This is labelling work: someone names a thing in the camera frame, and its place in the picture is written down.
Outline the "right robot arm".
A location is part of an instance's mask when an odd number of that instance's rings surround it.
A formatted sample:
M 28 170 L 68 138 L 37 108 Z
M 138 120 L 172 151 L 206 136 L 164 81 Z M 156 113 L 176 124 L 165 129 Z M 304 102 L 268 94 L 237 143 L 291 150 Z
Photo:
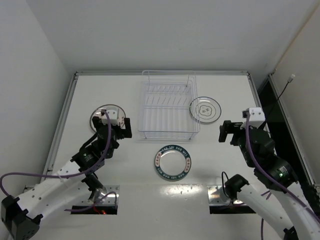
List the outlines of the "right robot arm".
M 297 195 L 288 189 L 298 182 L 292 166 L 274 153 L 274 141 L 268 132 L 250 122 L 226 120 L 219 127 L 218 141 L 239 147 L 248 167 L 281 204 L 284 213 L 276 210 L 247 179 L 236 174 L 222 179 L 223 195 L 230 201 L 240 200 L 267 222 L 282 240 L 318 240 L 320 219 Z

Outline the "green rim lettered plate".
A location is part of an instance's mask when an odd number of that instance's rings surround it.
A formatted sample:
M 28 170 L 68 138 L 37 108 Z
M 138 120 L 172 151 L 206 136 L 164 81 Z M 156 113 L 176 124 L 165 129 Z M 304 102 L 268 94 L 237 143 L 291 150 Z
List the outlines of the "green rim lettered plate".
M 154 157 L 155 172 L 159 177 L 169 182 L 184 179 L 189 174 L 191 167 L 191 155 L 180 145 L 166 145 Z

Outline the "white plate floral emblem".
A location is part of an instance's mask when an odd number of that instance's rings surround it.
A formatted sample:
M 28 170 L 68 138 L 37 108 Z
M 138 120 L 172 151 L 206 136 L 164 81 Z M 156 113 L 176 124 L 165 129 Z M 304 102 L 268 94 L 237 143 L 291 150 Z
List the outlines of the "white plate floral emblem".
M 215 99 L 200 96 L 190 102 L 189 112 L 195 121 L 201 124 L 212 124 L 220 118 L 222 108 Z

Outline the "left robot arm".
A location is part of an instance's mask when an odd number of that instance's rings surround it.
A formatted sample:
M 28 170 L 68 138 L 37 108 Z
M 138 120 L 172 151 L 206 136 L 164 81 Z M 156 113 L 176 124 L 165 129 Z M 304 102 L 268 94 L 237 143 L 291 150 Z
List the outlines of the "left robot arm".
M 92 119 L 95 134 L 87 140 L 71 160 L 31 190 L 19 196 L 7 196 L 1 201 L 0 218 L 14 240 L 29 240 L 40 229 L 41 221 L 58 209 L 81 213 L 94 208 L 114 196 L 112 205 L 118 204 L 115 191 L 105 191 L 95 171 L 113 157 L 119 147 L 118 140 L 132 137 L 131 120 L 124 118 L 124 128 L 115 124 L 106 113 L 106 123 L 98 117 Z

